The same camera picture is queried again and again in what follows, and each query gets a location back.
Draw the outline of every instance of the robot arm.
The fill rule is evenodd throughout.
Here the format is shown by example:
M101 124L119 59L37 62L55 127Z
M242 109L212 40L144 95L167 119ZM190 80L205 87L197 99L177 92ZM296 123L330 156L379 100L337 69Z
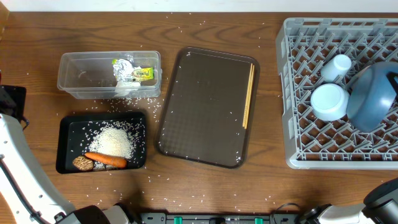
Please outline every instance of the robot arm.
M12 116L0 114L0 144L0 191L18 223L37 222L35 217L42 223L55 223L56 215L75 210L51 183L29 149L21 124ZM32 206L33 215L26 205Z
M300 224L397 224L398 178L370 192L363 204L349 207L323 205L300 218Z

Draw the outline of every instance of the black plastic tray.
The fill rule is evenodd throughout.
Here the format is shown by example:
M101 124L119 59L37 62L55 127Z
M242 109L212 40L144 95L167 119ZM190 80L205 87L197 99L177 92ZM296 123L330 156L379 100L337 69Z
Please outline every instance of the black plastic tray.
M243 116L255 66L248 128ZM167 156L236 168L246 158L260 66L247 56L187 47L174 65L156 148Z
M58 139L58 151L56 169L60 174L70 174L82 172L78 170L72 161L74 158L83 155L83 150L87 144L92 142L92 138L87 141L85 133L90 127L92 131L100 131L104 126L103 121L115 122L125 121L128 123L143 124L139 126L138 130L130 129L130 132L138 132L138 141L136 150L132 153L133 158L128 161L126 169L137 169L145 164L146 160L146 121L145 116L141 112L130 113L103 113L103 114L88 114L79 116L67 116L61 120L60 134Z
M16 104L16 107L11 109L7 96L6 95L3 96L2 91L0 91L0 107L1 107L0 113L5 113L9 116L12 116L16 118L19 122L21 122L21 120L24 120L26 88L21 86L9 86L9 85L0 85L0 88L4 90L5 93L7 93L8 96Z

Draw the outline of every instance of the chopstick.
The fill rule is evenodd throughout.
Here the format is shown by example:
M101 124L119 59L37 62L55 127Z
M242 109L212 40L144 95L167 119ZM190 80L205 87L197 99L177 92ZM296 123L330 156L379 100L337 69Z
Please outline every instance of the chopstick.
M243 115L243 124L242 126L247 129L248 128L248 118L249 118L249 109L250 109L250 99L251 99L251 91L253 86L253 76L254 76L254 65L250 65L250 74L248 81L248 92L246 93L246 103L244 105L244 115Z

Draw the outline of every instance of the black cable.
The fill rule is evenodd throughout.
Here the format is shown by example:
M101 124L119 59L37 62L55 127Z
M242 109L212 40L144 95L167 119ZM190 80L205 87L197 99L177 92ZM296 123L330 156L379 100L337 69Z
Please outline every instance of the black cable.
M275 219L275 213L278 212L278 210L280 210L281 208L286 207L286 206L296 206L297 208L300 208L299 205L297 205L296 203L292 203L292 202L281 205L279 208L277 208L275 211L273 211L273 212L269 215L269 222L270 222L271 224L272 224L272 221L273 221L275 224L277 224L276 219Z
M4 172L4 175L6 175L8 182L11 184L11 187L15 191L15 194L18 196L18 198L21 201L21 203L23 204L23 206L29 212L30 217L33 218L35 221L37 221L37 223L39 223L39 224L46 224L46 222L40 218L40 215L38 213L36 213L35 211L33 211L32 207L28 204L25 197L21 194L21 192L18 189L18 186L14 182L14 179L11 177L11 174L8 172L7 167L4 165L1 158L0 158L0 168Z
M26 129L26 128L28 127L28 125L29 125L29 120L26 119L24 116L22 117L22 120L25 122L25 127L22 128L22 130L25 131L25 129Z

